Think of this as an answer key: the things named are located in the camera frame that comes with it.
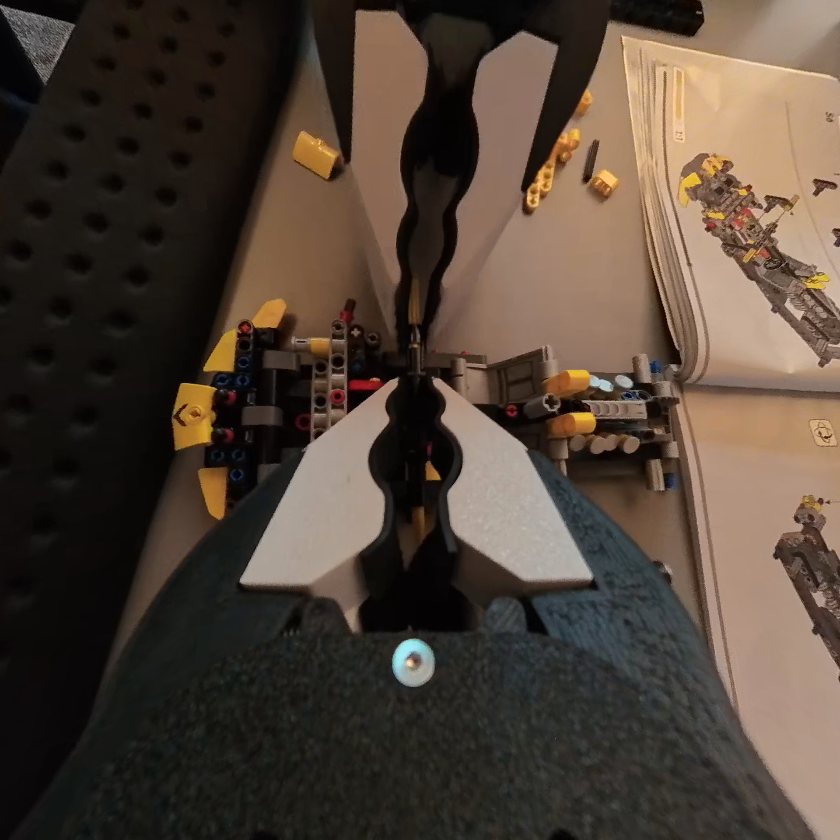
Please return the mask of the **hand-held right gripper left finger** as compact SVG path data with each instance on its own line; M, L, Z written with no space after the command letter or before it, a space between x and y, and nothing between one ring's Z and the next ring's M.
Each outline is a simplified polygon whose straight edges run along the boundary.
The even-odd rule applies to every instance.
M330 599L353 632L361 608L385 596L405 569L400 525L383 468L371 466L376 440L392 422L383 385L306 447L239 585Z

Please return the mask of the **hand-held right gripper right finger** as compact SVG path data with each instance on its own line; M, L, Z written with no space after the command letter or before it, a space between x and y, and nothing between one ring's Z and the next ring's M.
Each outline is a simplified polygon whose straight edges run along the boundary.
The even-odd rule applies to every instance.
M433 455L447 455L423 535L423 630L464 631L494 602L586 591L595 576L529 451L441 379Z

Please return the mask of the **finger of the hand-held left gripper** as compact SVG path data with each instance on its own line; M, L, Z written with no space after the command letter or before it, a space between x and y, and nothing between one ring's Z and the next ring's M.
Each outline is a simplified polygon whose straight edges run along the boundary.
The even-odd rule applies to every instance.
M396 250L408 199L401 159L409 123L425 95L427 52L399 13L355 13L353 183L374 296L389 332L402 270Z
M461 312L491 251L522 201L522 179L557 56L557 46L519 32L478 64L472 109L477 164L456 208L457 246L444 272L432 331Z

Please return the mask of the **partly built lego car chassis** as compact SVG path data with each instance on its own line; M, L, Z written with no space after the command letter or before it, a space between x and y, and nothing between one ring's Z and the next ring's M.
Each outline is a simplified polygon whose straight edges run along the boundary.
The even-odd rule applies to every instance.
M356 321L354 309L347 299L325 338L284 340L287 304L269 300L216 343L203 367L208 383L178 385L174 448L203 450L197 479L212 518L224 518L293 449L406 374L405 356L387 352L382 334ZM678 486L679 398L643 354L630 373L563 370L549 345L495 363L433 350L425 365L564 475L571 464L603 460L608 475L622 463L640 466L651 491Z

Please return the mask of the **yellow curved lego panel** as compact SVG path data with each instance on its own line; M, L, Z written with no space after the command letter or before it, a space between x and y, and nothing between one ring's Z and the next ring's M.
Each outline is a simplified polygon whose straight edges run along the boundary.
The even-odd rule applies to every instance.
M326 141L300 131L292 148L292 159L308 172L330 181L343 171L343 156Z

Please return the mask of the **long black lego beam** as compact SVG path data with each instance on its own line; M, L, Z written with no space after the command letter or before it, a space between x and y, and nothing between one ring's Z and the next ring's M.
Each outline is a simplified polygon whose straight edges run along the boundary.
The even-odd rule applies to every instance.
M701 1L610 1L610 19L686 37L706 21Z

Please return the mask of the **open instruction booklet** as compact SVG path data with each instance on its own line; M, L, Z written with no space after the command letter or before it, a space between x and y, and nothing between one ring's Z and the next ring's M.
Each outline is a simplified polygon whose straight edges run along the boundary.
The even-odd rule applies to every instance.
M713 653L756 740L838 739L838 79L623 37Z

